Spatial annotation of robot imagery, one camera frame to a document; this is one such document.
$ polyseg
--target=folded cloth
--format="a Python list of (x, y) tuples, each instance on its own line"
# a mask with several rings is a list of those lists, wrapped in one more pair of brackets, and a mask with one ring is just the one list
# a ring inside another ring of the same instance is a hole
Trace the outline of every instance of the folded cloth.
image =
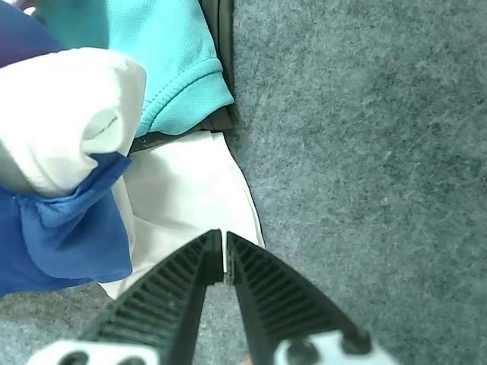
[(232, 231), (264, 246), (250, 191), (223, 134), (196, 132), (130, 157), (132, 164), (124, 174), (126, 204), (133, 211), (137, 240), (133, 273), (101, 285), (113, 299), (208, 230)]
[(97, 166), (91, 154), (128, 154), (144, 86), (140, 65), (105, 49), (1, 68), (0, 183), (45, 197), (72, 194)]
[(137, 137), (183, 134), (234, 101), (198, 0), (62, 0), (37, 13), (67, 47), (115, 49), (145, 68)]
[(110, 191), (129, 159), (118, 153), (94, 159), (98, 167), (68, 197), (0, 187), (0, 297), (131, 273), (127, 233)]
[(0, 296), (132, 272), (121, 175), (144, 84), (140, 65), (103, 49), (0, 68)]
[(0, 68), (62, 49), (36, 19), (0, 0)]

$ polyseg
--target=white fabric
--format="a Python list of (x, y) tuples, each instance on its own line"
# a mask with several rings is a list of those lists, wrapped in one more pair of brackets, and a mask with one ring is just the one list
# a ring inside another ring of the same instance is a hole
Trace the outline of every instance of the white fabric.
[(247, 182), (221, 133), (193, 133), (131, 158), (124, 175), (129, 202), (117, 198), (121, 211), (133, 211), (133, 273), (101, 284), (110, 297), (116, 299), (162, 259), (211, 229), (264, 247)]
[[(129, 153), (145, 71), (123, 54), (51, 53), (0, 68), (0, 84), (0, 183), (8, 189), (66, 196), (97, 166), (90, 154)], [(123, 180), (114, 189), (125, 191)]]

